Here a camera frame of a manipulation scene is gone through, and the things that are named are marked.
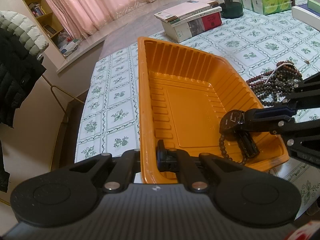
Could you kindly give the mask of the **orange plastic tray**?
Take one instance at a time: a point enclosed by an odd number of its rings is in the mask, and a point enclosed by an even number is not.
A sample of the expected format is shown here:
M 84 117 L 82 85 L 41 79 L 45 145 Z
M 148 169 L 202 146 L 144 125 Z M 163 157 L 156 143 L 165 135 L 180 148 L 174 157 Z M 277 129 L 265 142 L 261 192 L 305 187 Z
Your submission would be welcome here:
M 157 168 L 156 146 L 196 157 L 221 155 L 219 124 L 229 111 L 262 104 L 223 57 L 149 37 L 138 39 L 139 129 L 142 181 L 171 184 Z

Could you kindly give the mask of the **black wrist watch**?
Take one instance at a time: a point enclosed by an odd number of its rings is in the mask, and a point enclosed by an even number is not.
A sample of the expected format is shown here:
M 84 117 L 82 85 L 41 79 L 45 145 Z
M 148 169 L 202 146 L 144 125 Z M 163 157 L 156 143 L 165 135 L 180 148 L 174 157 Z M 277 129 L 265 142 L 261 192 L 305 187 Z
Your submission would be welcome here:
M 219 124 L 219 132 L 222 135 L 233 134 L 245 122 L 245 112 L 234 109 L 227 112 Z

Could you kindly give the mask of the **long white box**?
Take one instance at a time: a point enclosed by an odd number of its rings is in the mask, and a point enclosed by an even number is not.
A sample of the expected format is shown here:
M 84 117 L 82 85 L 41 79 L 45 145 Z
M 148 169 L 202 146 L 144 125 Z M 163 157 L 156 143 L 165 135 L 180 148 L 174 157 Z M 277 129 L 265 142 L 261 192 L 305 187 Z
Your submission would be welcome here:
M 292 7 L 291 11 L 293 18 L 315 28 L 317 31 L 320 31 L 319 16 L 299 6 Z

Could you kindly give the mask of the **long green box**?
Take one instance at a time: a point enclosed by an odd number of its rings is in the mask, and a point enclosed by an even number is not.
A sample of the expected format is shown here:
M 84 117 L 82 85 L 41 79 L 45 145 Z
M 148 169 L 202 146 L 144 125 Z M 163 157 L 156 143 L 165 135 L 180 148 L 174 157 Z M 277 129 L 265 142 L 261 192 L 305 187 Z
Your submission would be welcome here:
M 308 8 L 319 13 L 320 12 L 320 3 L 316 2 L 314 0 L 308 0 Z

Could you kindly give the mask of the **green tissue pack bundle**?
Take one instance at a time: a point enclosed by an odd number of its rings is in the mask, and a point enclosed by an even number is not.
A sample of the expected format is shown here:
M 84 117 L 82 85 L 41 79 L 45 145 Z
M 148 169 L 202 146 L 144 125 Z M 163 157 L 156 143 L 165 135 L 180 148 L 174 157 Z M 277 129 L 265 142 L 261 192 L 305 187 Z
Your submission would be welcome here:
M 291 0 L 241 0 L 244 9 L 262 15 L 291 10 Z

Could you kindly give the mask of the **green glass humidifier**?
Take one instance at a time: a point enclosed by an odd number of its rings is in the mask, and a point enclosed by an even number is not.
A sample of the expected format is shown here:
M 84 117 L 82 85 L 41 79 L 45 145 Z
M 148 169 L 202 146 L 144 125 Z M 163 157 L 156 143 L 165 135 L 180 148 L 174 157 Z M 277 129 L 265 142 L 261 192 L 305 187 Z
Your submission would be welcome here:
M 243 13 L 241 0 L 216 0 L 222 8 L 221 17 L 226 19 L 240 18 Z

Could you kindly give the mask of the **thick white red book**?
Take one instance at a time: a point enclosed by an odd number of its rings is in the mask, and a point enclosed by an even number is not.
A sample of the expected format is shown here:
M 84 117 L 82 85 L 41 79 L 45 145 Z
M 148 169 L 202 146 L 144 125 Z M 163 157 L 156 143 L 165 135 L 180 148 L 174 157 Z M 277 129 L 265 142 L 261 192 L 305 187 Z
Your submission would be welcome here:
M 221 24 L 222 21 L 219 12 L 182 23 L 175 27 L 172 27 L 169 23 L 162 22 L 165 34 L 177 43 L 181 43 L 205 31 L 214 29 Z

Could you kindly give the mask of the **black puffer jacket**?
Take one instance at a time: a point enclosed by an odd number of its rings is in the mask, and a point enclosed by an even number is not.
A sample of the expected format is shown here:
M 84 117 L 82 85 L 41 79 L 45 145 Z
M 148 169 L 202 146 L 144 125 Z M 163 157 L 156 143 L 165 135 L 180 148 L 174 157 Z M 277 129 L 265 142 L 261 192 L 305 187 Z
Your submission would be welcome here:
M 13 33 L 1 29 L 1 123 L 13 127 L 16 109 L 46 68 Z

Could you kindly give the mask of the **pink cover book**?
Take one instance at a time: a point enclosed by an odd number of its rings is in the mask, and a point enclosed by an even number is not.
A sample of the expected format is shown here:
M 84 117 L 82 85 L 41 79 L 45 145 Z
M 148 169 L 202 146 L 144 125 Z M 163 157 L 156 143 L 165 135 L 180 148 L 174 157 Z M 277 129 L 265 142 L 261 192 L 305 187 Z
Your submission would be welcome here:
M 219 3 L 217 1 L 188 0 L 184 3 L 157 12 L 154 16 L 165 23 L 173 24 L 218 6 Z

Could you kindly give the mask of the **plastic bag on sill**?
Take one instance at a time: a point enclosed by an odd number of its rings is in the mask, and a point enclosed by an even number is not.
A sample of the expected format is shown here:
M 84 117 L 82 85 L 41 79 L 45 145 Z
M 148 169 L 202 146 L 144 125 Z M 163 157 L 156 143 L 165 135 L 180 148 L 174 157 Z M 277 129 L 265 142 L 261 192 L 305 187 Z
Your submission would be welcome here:
M 64 57 L 69 56 L 77 50 L 79 44 L 80 40 L 72 38 L 67 32 L 61 32 L 57 37 L 57 47 Z

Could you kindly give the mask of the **wooden bookshelf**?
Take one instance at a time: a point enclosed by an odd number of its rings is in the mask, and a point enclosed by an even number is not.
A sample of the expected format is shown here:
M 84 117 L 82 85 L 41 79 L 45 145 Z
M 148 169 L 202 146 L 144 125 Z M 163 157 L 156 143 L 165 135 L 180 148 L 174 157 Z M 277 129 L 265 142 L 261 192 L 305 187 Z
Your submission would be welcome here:
M 53 13 L 51 7 L 46 0 L 22 0 L 33 15 L 33 18 L 40 24 L 42 30 L 46 33 L 49 39 L 53 42 L 55 48 L 57 47 L 59 35 L 65 31 L 63 25 Z

